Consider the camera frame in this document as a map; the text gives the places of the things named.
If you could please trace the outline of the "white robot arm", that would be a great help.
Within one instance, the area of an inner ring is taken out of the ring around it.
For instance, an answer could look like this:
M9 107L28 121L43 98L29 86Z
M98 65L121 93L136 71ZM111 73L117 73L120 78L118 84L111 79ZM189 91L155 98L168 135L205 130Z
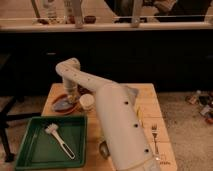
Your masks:
M76 58L70 58L58 63L56 72L68 94L72 83L95 94L96 112L116 171L161 171L130 92L122 84L82 72L79 65Z

